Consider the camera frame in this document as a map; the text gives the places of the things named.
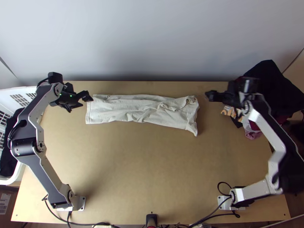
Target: crumpled garment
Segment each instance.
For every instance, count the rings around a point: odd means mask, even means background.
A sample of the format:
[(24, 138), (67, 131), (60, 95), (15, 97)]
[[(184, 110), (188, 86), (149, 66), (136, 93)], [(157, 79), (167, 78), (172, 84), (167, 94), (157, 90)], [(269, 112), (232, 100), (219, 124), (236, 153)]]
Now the crumpled garment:
[(86, 124), (135, 121), (174, 127), (197, 136), (199, 104), (195, 95), (181, 98), (156, 95), (93, 95), (87, 103)]

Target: wooden table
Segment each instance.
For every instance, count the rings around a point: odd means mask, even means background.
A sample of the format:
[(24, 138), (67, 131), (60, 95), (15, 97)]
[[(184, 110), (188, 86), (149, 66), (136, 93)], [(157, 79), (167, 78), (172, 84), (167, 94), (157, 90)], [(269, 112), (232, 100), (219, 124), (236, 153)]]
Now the wooden table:
[[(74, 90), (93, 94), (151, 94), (183, 97), (196, 94), (198, 136), (150, 123), (85, 124), (86, 105), (68, 113), (48, 107), (44, 128), (47, 157), (63, 183), (87, 197), (85, 210), (73, 212), (78, 223), (144, 224), (151, 212), (160, 224), (194, 223), (217, 207), (217, 183), (249, 185), (264, 178), (271, 152), (265, 137), (249, 140), (221, 115), (221, 103), (204, 93), (224, 91), (226, 82), (72, 82)], [(41, 199), (46, 191), (25, 170), (13, 221), (60, 223)], [(67, 212), (56, 212), (66, 219)], [(253, 203), (234, 216), (210, 223), (289, 219), (284, 195)]]

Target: white laundry basket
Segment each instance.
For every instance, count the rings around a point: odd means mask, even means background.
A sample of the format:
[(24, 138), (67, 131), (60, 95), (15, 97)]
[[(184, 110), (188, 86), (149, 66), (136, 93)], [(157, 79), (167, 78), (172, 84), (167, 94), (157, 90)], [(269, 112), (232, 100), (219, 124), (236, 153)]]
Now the white laundry basket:
[[(26, 107), (35, 97), (36, 86), (0, 90), (0, 155), (3, 150), (6, 120), (13, 116), (17, 109)], [(0, 175), (0, 185), (9, 185), (14, 181), (21, 181), (24, 168), (25, 165), (18, 161), (11, 177)]]

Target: pink fabric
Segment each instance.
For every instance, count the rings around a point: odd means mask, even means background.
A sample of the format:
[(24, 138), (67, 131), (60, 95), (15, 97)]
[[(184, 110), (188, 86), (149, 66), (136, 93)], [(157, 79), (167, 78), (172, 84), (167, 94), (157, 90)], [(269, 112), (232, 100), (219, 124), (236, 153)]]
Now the pink fabric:
[(245, 136), (251, 140), (259, 138), (263, 133), (261, 131), (259, 132), (252, 132), (245, 130)]

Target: white backdrop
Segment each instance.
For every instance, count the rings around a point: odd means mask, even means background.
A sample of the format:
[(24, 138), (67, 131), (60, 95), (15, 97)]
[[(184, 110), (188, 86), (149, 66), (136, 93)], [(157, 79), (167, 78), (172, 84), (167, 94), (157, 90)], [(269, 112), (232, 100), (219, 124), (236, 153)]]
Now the white backdrop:
[(304, 47), (303, 0), (0, 0), (0, 56), (34, 85), (65, 79), (228, 80)]

